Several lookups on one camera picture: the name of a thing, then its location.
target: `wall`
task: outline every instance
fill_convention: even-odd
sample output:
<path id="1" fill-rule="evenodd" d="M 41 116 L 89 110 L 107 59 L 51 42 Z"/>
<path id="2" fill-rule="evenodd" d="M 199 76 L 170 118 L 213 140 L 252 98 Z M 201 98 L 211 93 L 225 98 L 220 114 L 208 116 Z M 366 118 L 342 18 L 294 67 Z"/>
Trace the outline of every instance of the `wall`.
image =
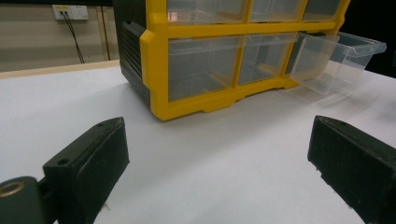
<path id="1" fill-rule="evenodd" d="M 112 8 L 88 7 L 88 14 L 72 21 L 85 62 L 118 59 Z M 52 6 L 0 4 L 0 72 L 77 63 L 73 36 Z"/>

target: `electrical outlet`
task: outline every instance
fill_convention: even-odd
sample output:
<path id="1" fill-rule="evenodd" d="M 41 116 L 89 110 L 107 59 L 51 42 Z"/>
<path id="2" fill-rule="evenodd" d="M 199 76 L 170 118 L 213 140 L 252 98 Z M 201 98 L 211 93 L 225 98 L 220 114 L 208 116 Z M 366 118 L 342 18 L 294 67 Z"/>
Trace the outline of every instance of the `electrical outlet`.
<path id="1" fill-rule="evenodd" d="M 52 5 L 56 20 L 64 20 L 61 12 L 67 13 L 70 20 L 87 20 L 88 9 L 86 6 Z"/>
<path id="2" fill-rule="evenodd" d="M 87 20 L 88 19 L 88 10 L 85 6 L 71 6 L 70 7 L 73 20 Z"/>
<path id="3" fill-rule="evenodd" d="M 70 6 L 63 6 L 63 5 L 52 5 L 53 12 L 55 13 L 56 20 L 64 20 L 64 16 L 61 12 L 67 13 L 67 16 L 70 20 L 73 20 L 73 14 Z"/>

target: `black side panel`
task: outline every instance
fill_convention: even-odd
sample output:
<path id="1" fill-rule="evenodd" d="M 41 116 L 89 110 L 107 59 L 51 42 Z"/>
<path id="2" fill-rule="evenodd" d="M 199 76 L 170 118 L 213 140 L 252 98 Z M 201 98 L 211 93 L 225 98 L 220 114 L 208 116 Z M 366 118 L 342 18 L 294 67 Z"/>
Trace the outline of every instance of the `black side panel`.
<path id="1" fill-rule="evenodd" d="M 139 38 L 145 32 L 145 0 L 113 0 L 122 74 L 149 107 L 149 89 L 143 84 Z"/>
<path id="2" fill-rule="evenodd" d="M 396 149 L 336 119 L 315 118 L 311 161 L 365 223 L 396 223 Z"/>

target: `black cable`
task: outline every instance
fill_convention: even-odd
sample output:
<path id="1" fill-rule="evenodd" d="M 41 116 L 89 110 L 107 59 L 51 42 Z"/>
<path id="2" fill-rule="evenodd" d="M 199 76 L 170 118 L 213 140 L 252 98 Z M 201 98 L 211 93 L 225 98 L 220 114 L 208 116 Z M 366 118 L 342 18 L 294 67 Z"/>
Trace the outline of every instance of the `black cable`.
<path id="1" fill-rule="evenodd" d="M 76 39 L 76 33 L 74 32 L 72 22 L 71 22 L 71 20 L 70 20 L 70 18 L 69 18 L 69 15 L 67 14 L 67 12 L 65 12 L 64 14 L 65 14 L 65 16 L 66 16 L 66 18 L 67 18 L 68 25 L 69 25 L 69 29 L 70 29 L 70 31 L 71 31 L 71 33 L 72 33 L 74 39 L 75 39 L 75 42 L 76 42 L 76 48 L 77 48 L 79 60 L 81 61 L 81 63 L 85 63 L 85 62 L 84 62 L 84 58 L 82 57 L 81 50 L 79 49 L 79 46 L 78 46 L 78 42 L 77 42 L 77 39 Z"/>
<path id="2" fill-rule="evenodd" d="M 79 57 L 79 61 L 80 61 L 81 63 L 85 63 L 84 58 L 82 57 L 81 50 L 79 49 L 79 46 L 78 46 L 78 42 L 77 42 L 77 39 L 76 39 L 76 33 L 74 32 L 72 22 L 70 21 L 70 18 L 69 18 L 69 16 L 68 16 L 67 12 L 62 12 L 62 11 L 61 11 L 61 14 L 62 14 L 62 16 L 64 16 L 64 20 L 66 21 L 67 26 L 69 27 L 69 30 L 70 30 L 70 32 L 72 33 L 72 36 L 73 36 L 73 38 L 74 38 L 74 40 L 75 40 L 76 49 L 77 49 L 77 54 L 78 54 L 78 57 Z"/>

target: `white tabletop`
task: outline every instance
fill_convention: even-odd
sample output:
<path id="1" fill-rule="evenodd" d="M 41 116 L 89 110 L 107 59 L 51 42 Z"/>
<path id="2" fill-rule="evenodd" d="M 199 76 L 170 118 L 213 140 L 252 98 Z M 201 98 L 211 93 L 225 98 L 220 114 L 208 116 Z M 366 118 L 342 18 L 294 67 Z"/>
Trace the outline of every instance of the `white tabletop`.
<path id="1" fill-rule="evenodd" d="M 0 81 L 0 182 L 31 175 L 94 124 L 124 117 L 131 163 L 99 223 L 363 223 L 306 154 L 315 115 L 396 147 L 396 79 L 364 72 L 347 98 L 268 91 L 161 122 L 119 67 Z"/>

